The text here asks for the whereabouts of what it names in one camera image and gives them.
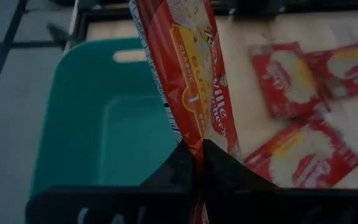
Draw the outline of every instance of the red and white packaging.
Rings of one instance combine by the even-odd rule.
[[[310,114],[324,103],[297,42],[253,45],[250,53],[273,118]]]
[[[172,130],[194,155],[199,180],[204,139],[242,161],[210,0],[130,0],[129,7]],[[207,222],[205,211],[199,198],[193,222]]]
[[[306,55],[330,98],[358,94],[358,44]]]
[[[244,165],[279,187],[321,189],[350,173],[358,155],[316,113],[281,130]]]

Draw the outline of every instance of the teal plastic basket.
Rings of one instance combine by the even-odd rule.
[[[139,185],[176,146],[147,62],[119,63],[139,39],[85,42],[60,61],[32,194],[53,186]]]

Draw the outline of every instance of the red package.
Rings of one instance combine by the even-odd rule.
[[[297,42],[253,45],[252,63],[273,118],[310,114],[323,98]]]
[[[358,165],[358,155],[316,113],[291,124],[244,159],[279,187],[330,188]]]
[[[358,94],[358,44],[307,54],[306,58],[330,98]]]
[[[129,6],[172,129],[195,156],[200,183],[203,139],[241,161],[209,0],[130,0]],[[194,222],[207,222],[202,198],[193,212]]]

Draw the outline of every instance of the basket handle hole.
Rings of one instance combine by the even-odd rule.
[[[114,53],[112,59],[118,63],[144,62],[147,60],[143,49],[120,50]]]

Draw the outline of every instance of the plastic bag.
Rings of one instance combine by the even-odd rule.
[[[281,130],[244,165],[279,187],[330,188],[358,166],[358,155],[315,113]]]
[[[358,94],[358,44],[306,55],[330,98]]]
[[[242,161],[210,2],[131,0],[129,7],[171,127],[194,155],[202,185],[204,139]],[[192,222],[205,223],[200,195]]]
[[[310,114],[322,105],[323,98],[297,42],[253,45],[250,53],[273,118]]]

